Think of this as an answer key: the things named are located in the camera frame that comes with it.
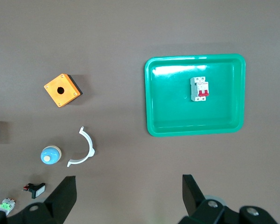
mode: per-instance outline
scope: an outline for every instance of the blue round object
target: blue round object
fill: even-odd
[[[60,159],[58,150],[54,147],[46,147],[41,153],[42,162],[45,164],[54,164]]]

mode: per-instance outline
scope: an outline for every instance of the gray table surface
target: gray table surface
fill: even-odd
[[[145,62],[221,53],[246,60],[243,128],[152,137]],[[43,86],[61,73],[84,94],[58,108]],[[97,153],[67,168],[87,154],[81,126]],[[63,152],[52,166],[40,160],[50,144]],[[0,203],[17,200],[11,215],[76,175],[67,224],[175,224],[187,214],[182,174],[280,223],[280,0],[0,0]],[[46,192],[31,199],[29,182]]]

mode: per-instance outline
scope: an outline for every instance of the bolt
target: bolt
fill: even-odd
[[[29,211],[35,211],[35,210],[38,210],[38,206],[37,205],[34,205],[32,206]]]
[[[217,208],[218,207],[218,204],[215,201],[209,201],[207,204],[212,208]]]
[[[250,215],[253,215],[253,216],[258,216],[259,213],[256,209],[254,208],[247,208],[247,212],[250,214]]]

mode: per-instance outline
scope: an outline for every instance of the black hole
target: black hole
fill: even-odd
[[[63,94],[63,93],[64,93],[64,88],[58,87],[57,92],[58,92],[59,94]]]

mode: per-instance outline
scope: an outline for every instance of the yellow box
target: yellow box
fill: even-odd
[[[70,101],[82,95],[79,87],[71,76],[61,74],[44,86],[58,107],[67,105]]]

